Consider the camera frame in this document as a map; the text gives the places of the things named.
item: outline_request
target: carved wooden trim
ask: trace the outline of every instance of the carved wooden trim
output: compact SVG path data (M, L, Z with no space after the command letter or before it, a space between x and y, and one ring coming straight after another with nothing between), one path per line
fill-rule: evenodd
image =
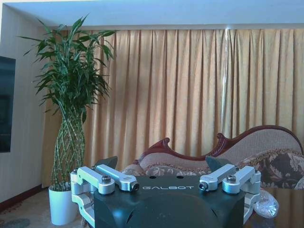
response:
M241 141L246 136L248 136L248 135L250 135L250 134L252 134L254 132L265 130L265 129L275 129L275 130L280 130L280 131L284 131L284 132L289 133L290 135L292 135L297 140L297 142L300 145L301 152L302 152L302 154L304 154L303 153L303 148L302 148L302 145L301 145L299 139L290 130L288 130L288 129L284 128L284 127L281 127L281 126L263 125L263 126L253 127L251 129L243 132L242 134L240 134L239 136L237 136L237 137L235 137L233 139L226 138L222 133L218 133L217 134L218 144L208 154L202 155L202 156L198 156L198 157L186 156L186 155L182 155L182 154L179 154L179 153L175 152L168 145L168 143L170 142L170 139L169 138L164 138L164 139L158 141L153 146L151 146L147 151L145 151L140 156L140 158L138 160L134 161L134 164L139 164L143 160L143 158L145 156L147 156L147 155L149 155L151 153L167 153L167 154L173 155L175 157L186 159L186 160L204 161L206 159L206 156L217 157L217 156L221 155L222 153L224 153L225 151L227 151L228 149L230 149L232 146L234 146L236 143L238 143L239 141Z

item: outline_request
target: black screen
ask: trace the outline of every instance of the black screen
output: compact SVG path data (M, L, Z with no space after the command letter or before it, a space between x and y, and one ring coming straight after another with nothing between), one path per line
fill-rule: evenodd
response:
M16 60L0 57L0 152L10 152Z

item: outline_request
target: dark table surface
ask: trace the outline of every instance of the dark table surface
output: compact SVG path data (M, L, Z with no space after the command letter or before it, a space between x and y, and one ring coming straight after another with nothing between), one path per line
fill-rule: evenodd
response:
M279 213L266 219L254 213L245 228L304 228L304 190L265 188L279 202Z

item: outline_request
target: carpet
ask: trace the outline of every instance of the carpet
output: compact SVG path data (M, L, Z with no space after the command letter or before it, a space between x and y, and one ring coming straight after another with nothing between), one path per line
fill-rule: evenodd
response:
M78 214L75 221L64 226L51 223L48 190L24 200L0 213L0 228L82 228Z

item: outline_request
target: beige wallpaper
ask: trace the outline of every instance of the beige wallpaper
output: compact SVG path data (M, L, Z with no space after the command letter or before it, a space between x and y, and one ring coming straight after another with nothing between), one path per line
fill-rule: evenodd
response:
M0 56L16 59L11 152L0 153L0 202L41 183L44 107L32 81L41 64L34 53L23 57L31 41L16 36L39 37L42 30L3 5Z

